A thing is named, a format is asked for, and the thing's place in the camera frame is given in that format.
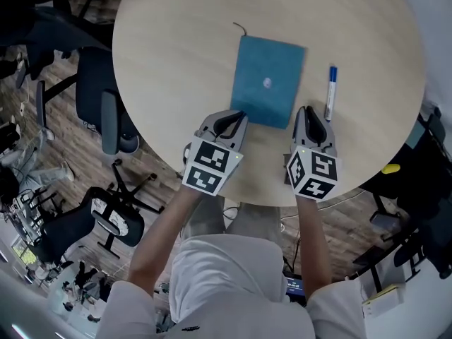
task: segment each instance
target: desk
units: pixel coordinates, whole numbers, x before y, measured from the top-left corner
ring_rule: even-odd
[[[113,39],[122,100],[144,139],[175,170],[206,116],[229,109],[243,25],[308,49],[288,128],[250,125],[244,160],[220,192],[293,206],[285,186],[295,114],[323,112],[338,67],[333,116],[343,175],[336,195],[373,177],[408,137],[422,102],[422,46],[403,0],[122,0]]]

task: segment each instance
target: white shirt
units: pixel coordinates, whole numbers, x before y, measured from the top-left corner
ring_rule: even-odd
[[[173,262],[168,333],[155,334],[152,297],[116,282],[97,339],[365,338],[359,284],[315,292],[307,308],[289,303],[281,248],[264,239],[218,234],[181,244]]]

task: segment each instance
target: yellow object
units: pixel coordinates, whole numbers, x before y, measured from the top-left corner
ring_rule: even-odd
[[[381,173],[383,174],[390,174],[390,173],[396,173],[400,171],[400,165],[397,165],[395,163],[391,163],[390,165],[386,165],[386,167],[384,167],[381,170]]]

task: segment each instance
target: blue cloth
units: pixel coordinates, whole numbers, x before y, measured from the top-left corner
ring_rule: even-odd
[[[286,129],[297,96],[305,49],[243,36],[235,70],[231,109],[251,123]]]

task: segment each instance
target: window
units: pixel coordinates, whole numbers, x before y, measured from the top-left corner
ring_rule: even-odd
[[[12,249],[26,266],[31,265],[37,260],[36,256],[20,237],[13,243]]]

